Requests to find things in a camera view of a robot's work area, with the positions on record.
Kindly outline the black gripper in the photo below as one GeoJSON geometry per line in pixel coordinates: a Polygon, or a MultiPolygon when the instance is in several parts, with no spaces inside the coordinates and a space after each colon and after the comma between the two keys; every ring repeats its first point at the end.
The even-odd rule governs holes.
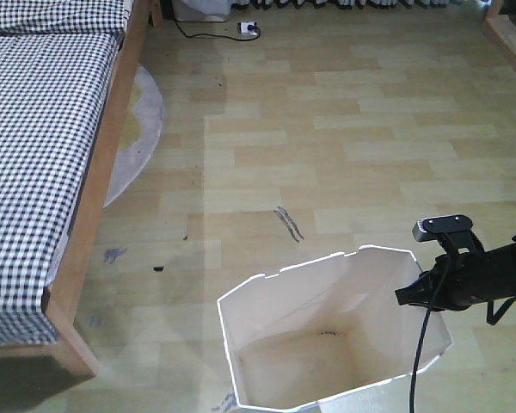
{"type": "Polygon", "coordinates": [[[413,305],[434,311],[463,311],[495,299],[487,270],[481,264],[459,267],[448,255],[437,256],[428,271],[420,273],[407,287],[395,290],[399,305],[413,305]]]}

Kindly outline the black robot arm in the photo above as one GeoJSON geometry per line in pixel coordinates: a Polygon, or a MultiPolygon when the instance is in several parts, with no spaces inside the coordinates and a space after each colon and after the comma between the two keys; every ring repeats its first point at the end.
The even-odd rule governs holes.
{"type": "Polygon", "coordinates": [[[445,254],[412,284],[395,290],[397,303],[433,311],[464,311],[486,303],[486,321],[496,324],[516,301],[516,235],[510,244],[489,251],[472,231],[436,238],[445,254]]]}

